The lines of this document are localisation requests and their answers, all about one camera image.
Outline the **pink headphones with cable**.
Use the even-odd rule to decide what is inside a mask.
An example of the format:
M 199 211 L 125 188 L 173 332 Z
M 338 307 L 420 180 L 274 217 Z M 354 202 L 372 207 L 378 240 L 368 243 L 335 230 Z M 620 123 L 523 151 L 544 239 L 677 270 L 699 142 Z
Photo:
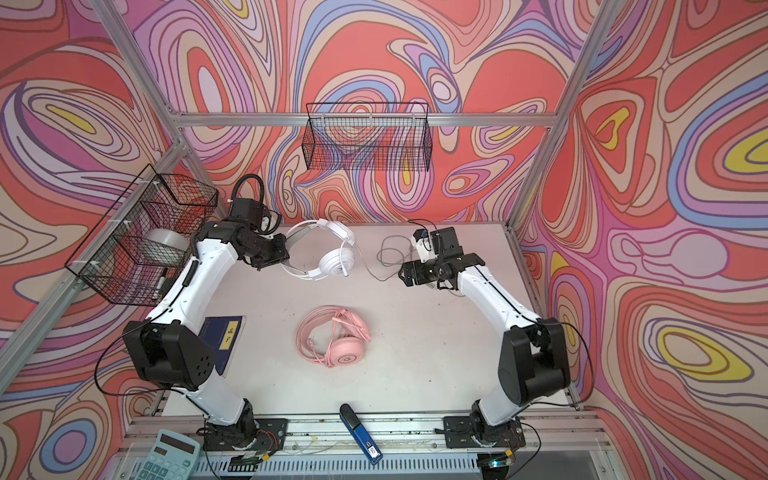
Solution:
M 300 322 L 295 348 L 305 361 L 335 368 L 360 362 L 371 341 L 369 328 L 359 315 L 327 305 L 310 311 Z

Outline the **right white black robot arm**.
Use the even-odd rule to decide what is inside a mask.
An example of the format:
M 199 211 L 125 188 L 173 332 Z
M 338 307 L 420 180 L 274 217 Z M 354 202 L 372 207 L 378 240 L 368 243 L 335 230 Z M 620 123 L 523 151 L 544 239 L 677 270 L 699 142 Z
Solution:
M 418 258 L 401 265 L 398 278 L 404 285 L 432 285 L 464 295 L 499 333 L 497 385 L 473 403 L 469 426 L 459 433 L 481 447 L 504 442 L 534 401 L 571 384 L 564 325 L 518 301 L 479 255 L 463 250 L 454 228 L 421 227 L 410 243 Z

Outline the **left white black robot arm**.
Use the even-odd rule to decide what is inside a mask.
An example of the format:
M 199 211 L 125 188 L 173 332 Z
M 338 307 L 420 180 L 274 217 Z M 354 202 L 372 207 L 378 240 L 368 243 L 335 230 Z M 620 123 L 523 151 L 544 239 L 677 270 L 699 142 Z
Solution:
M 205 310 L 236 263 L 261 270 L 288 259 L 286 238 L 277 231 L 281 221 L 260 200 L 231 199 L 225 219 L 191 236 L 188 261 L 167 295 L 123 333 L 139 377 L 178 391 L 204 415 L 209 439 L 229 449 L 248 449 L 259 426 L 252 404 L 215 369 L 214 351 L 200 336 Z

